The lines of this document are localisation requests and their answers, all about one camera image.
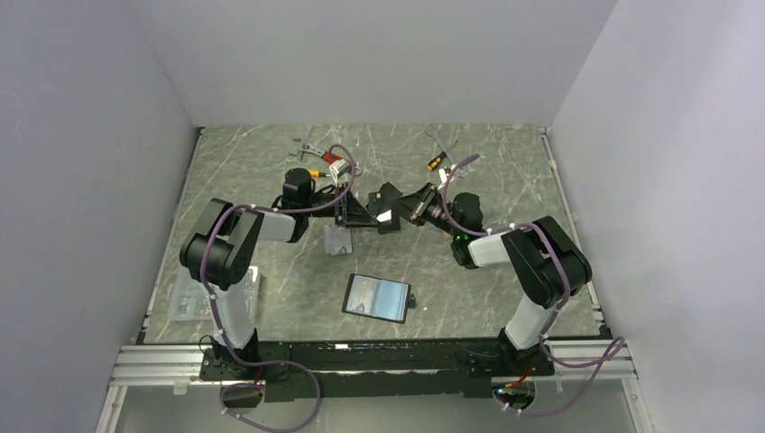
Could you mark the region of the silver VIP credit card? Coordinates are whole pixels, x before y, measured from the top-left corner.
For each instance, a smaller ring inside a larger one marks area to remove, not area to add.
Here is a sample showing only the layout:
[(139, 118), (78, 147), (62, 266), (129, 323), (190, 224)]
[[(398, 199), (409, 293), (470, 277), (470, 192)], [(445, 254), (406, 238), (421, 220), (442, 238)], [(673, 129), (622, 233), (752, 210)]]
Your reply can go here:
[(346, 310), (369, 315), (372, 312), (376, 288), (375, 279), (355, 276), (348, 292)]

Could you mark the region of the black leather card holder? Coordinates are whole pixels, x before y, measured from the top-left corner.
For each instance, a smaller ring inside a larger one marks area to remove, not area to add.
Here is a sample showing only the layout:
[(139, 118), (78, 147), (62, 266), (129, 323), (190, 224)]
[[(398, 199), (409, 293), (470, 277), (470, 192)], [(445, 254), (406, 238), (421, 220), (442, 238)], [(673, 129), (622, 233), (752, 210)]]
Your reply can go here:
[[(372, 312), (369, 315), (355, 313), (346, 310), (346, 301), (351, 287), (351, 281), (355, 276), (368, 277), (375, 279), (377, 288), (372, 306)], [(417, 298), (411, 291), (411, 285), (400, 281), (391, 281), (380, 279), (368, 275), (351, 273), (346, 285), (345, 296), (341, 305), (341, 311), (346, 314), (372, 318), (376, 320), (404, 324), (408, 312), (417, 307)]]

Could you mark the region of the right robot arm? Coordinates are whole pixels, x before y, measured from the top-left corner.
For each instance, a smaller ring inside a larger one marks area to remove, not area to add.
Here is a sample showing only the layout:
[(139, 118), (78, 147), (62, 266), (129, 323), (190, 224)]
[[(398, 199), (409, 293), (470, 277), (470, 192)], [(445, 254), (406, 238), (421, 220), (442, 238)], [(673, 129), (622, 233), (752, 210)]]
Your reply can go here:
[(523, 295), (499, 332), (496, 353), (498, 365), (508, 374), (530, 365), (557, 313), (592, 280), (591, 264), (551, 216), (516, 228), (486, 229), (476, 194), (459, 193), (447, 200), (431, 183), (410, 194), (395, 190), (389, 202), (398, 217), (449, 234), (458, 265), (469, 270), (500, 264), (513, 268)]

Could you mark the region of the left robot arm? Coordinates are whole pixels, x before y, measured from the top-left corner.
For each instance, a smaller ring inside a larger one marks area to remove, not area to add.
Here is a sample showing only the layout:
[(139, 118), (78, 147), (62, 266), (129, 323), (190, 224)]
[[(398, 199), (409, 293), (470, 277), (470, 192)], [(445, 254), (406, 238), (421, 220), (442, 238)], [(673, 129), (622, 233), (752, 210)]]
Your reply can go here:
[(318, 189), (310, 172), (289, 170), (272, 207), (235, 205), (213, 198), (180, 250), (180, 264), (207, 294), (214, 322), (215, 351), (235, 378), (252, 376), (260, 363), (258, 336), (245, 306), (242, 280), (260, 241), (293, 244), (312, 217), (334, 218), (337, 226), (375, 227), (376, 218), (352, 194), (350, 182)]

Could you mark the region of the black credit card stack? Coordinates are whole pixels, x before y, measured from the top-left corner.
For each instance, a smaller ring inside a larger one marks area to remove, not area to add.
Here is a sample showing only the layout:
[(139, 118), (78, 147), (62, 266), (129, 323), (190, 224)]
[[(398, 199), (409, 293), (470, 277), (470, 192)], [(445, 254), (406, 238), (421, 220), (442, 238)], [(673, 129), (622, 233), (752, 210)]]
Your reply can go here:
[(387, 224), (378, 222), (376, 229), (379, 235), (392, 234), (401, 230), (400, 217), (392, 209), (392, 202), (401, 196), (402, 193), (390, 182), (383, 183), (377, 191), (368, 194), (366, 208), (375, 218), (388, 209), (393, 212), (393, 219)]

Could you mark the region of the black yellow small screwdriver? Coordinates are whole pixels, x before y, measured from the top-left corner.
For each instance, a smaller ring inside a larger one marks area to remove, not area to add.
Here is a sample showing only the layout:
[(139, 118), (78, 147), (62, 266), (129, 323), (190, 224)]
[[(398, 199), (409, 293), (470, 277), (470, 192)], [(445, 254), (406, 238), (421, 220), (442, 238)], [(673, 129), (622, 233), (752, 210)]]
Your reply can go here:
[(434, 158), (432, 158), (432, 159), (431, 159), (431, 160), (428, 162), (428, 164), (427, 164), (427, 166), (426, 166), (426, 169), (427, 169), (428, 171), (434, 171), (434, 170), (436, 170), (436, 169), (437, 169), (437, 168), (438, 168), (438, 167), (439, 167), (439, 166), (440, 166), (440, 165), (441, 165), (441, 164), (442, 164), (444, 161), (446, 161), (447, 159), (448, 159), (447, 153), (446, 153), (446, 152), (441, 152), (441, 153), (439, 153), (437, 156), (435, 156)]

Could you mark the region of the silver open-end wrench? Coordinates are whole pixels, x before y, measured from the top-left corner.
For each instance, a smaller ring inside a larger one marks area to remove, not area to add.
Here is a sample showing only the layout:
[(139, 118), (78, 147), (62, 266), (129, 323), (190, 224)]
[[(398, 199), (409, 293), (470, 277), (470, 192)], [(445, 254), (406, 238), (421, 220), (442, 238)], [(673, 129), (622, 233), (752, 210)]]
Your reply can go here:
[(456, 161), (452, 156), (452, 150), (456, 146), (456, 142), (453, 144), (447, 144), (447, 142), (442, 138), (440, 130), (435, 125), (430, 125), (425, 128), (424, 130), (425, 134), (432, 138), (438, 148), (440, 149), (440, 152), (446, 152), (448, 159), (444, 161), (438, 169), (449, 167), (451, 169), (451, 173), (453, 173), (458, 178), (463, 178), (466, 176), (466, 172), (464, 169), (457, 169), (456, 168)]

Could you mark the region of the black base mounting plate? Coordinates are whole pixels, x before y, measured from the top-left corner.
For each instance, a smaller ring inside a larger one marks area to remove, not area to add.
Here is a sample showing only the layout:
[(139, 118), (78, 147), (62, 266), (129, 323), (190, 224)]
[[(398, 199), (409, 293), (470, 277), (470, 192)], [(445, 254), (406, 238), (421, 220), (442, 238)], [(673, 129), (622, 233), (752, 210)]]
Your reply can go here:
[(551, 377), (538, 349), (497, 337), (326, 342), (260, 342), (242, 366), (216, 345), (202, 351), (202, 382), (261, 382), (268, 402), (459, 394), (489, 398), (506, 382)]

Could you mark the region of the clear plastic screw box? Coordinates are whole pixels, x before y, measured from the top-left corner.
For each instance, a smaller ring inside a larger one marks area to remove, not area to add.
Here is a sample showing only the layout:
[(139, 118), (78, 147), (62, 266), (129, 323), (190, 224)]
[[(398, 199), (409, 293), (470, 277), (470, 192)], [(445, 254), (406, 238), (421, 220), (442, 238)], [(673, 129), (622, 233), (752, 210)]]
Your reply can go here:
[[(239, 285), (244, 289), (244, 301), (249, 317), (255, 321), (257, 297), (261, 286), (259, 268), (250, 266)], [(199, 281), (193, 280), (189, 270), (182, 266), (179, 267), (176, 274), (168, 315), (175, 322), (212, 319), (207, 291)]]

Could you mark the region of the red handled adjustable wrench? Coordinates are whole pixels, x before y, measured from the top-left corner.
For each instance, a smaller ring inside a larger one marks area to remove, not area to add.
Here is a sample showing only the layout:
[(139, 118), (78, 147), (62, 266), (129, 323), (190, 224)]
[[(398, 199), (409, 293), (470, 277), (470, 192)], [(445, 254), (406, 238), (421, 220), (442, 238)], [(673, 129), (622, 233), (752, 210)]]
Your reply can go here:
[(343, 157), (338, 154), (319, 149), (310, 139), (295, 137), (292, 141), (298, 145), (298, 148), (289, 152), (289, 155), (297, 158), (299, 161), (301, 161), (306, 154), (316, 156), (327, 164), (333, 164), (336, 161), (343, 160)]

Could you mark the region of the aluminium frame rail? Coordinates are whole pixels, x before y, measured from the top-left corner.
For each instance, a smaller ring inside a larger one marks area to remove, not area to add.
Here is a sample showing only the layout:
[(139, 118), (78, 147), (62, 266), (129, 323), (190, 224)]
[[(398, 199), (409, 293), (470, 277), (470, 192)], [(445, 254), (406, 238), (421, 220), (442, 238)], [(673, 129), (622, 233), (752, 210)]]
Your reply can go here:
[[(627, 347), (616, 349), (605, 339), (552, 339), (545, 344), (552, 354), (551, 377), (561, 390), (565, 381), (585, 381), (597, 372), (598, 379), (618, 380), (627, 398), (634, 427), (639, 432), (654, 431), (653, 423), (642, 399), (638, 374)], [(122, 404), (130, 387), (170, 386), (178, 395), (192, 385), (222, 387), (232, 382), (202, 382), (199, 379), (202, 351), (208, 345), (124, 345), (116, 358), (97, 431), (116, 429)]]

